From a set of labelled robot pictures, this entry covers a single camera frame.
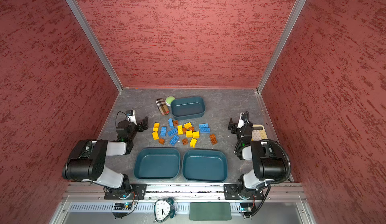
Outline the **front right teal bin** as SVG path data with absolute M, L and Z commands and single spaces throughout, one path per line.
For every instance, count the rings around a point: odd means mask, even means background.
M 228 162 L 221 151 L 189 150 L 184 154 L 182 174 L 186 180 L 222 183 L 228 178 Z

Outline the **yellow brick bottom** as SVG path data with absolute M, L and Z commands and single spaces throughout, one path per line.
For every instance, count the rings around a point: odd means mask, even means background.
M 197 144 L 197 139 L 192 138 L 192 139 L 191 139 L 191 142 L 190 142 L 190 147 L 195 148 L 195 147 L 196 147 L 196 144 Z

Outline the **white analog clock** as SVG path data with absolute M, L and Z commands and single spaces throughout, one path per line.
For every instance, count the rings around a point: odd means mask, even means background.
M 174 218 L 176 210 L 172 198 L 161 198 L 154 203 L 155 222 L 162 223 L 167 219 Z

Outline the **right controller board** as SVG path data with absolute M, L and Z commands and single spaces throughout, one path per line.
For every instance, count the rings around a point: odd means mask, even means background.
M 239 211 L 241 213 L 251 213 L 254 211 L 254 208 L 255 208 L 255 203 L 241 202 Z

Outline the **dark green pad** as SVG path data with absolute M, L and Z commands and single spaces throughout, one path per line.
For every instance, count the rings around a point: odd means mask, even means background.
M 190 221 L 230 221 L 231 206 L 228 202 L 190 203 Z

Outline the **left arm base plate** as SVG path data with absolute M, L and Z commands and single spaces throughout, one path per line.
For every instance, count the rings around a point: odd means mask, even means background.
M 143 200 L 147 189 L 147 184 L 132 183 L 128 189 L 104 188 L 105 200 Z

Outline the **yellow brick tall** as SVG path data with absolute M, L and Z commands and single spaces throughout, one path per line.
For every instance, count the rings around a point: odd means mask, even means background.
M 183 126 L 182 125 L 178 125 L 178 135 L 182 135 L 182 134 L 184 134 Z

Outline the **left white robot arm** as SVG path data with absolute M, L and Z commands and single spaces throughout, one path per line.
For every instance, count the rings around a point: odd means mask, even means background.
M 131 184 L 128 175 L 106 166 L 106 157 L 131 153 L 136 133 L 148 129 L 148 117 L 134 122 L 134 116 L 116 123 L 117 140 L 80 140 L 62 169 L 62 177 L 75 182 L 91 182 L 104 188 L 106 200 L 143 200 L 146 184 Z

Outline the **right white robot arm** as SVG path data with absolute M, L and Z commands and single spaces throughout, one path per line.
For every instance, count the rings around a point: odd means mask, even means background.
M 227 200 L 263 198 L 263 189 L 289 178 L 289 156 L 277 141 L 268 139 L 263 125 L 230 119 L 228 129 L 237 137 L 234 154 L 240 160 L 251 161 L 252 170 L 242 174 L 236 184 L 224 185 Z

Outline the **teal bin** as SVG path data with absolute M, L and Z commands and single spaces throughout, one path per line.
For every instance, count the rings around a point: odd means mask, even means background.
M 186 180 L 222 183 L 228 178 L 228 162 L 221 151 L 189 150 L 184 154 L 182 174 Z
M 176 120 L 199 118 L 206 112 L 204 99 L 199 96 L 175 99 L 170 106 Z
M 134 176 L 144 180 L 174 179 L 180 172 L 181 154 L 174 148 L 146 148 L 137 156 Z

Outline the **blue brick thin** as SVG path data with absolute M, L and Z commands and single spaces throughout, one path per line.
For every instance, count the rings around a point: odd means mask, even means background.
M 170 127 L 170 128 L 174 128 L 174 124 L 173 124 L 172 118 L 169 118 L 169 119 L 168 119 L 168 124 L 169 124 L 169 127 Z

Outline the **blue brick long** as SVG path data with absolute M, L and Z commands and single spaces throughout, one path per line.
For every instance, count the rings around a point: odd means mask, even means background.
M 160 137 L 165 137 L 166 136 L 166 131 L 167 131 L 167 127 L 166 126 L 162 126 L 159 136 Z

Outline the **back teal bin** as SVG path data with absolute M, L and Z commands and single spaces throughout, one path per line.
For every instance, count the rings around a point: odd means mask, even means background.
M 170 106 L 176 120 L 199 118 L 206 112 L 204 99 L 199 96 L 175 99 Z

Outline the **aluminium front rail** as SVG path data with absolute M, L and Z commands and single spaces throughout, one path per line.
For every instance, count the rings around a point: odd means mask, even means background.
M 104 201 L 105 195 L 109 200 L 119 200 L 125 193 L 124 190 L 108 190 L 102 186 L 91 183 L 71 182 L 67 190 L 62 195 L 62 200 L 68 201 Z M 265 190 L 257 192 L 256 197 L 247 198 L 237 190 L 236 184 L 215 184 L 215 183 L 195 183 L 195 182 L 149 182 L 133 183 L 132 191 L 127 192 L 129 199 L 132 194 L 139 195 L 141 201 L 151 202 L 159 198 L 171 197 L 180 202 L 193 201 L 252 201 L 261 200 L 265 195 Z M 267 202 L 308 202 L 308 198 L 303 190 L 302 184 L 285 182 L 273 185 L 266 199 Z

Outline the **green round ball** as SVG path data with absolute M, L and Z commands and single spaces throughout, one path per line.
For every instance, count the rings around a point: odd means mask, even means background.
M 174 96 L 168 96 L 165 99 L 165 103 L 167 106 L 171 106 L 171 103 L 175 100 L 176 98 Z

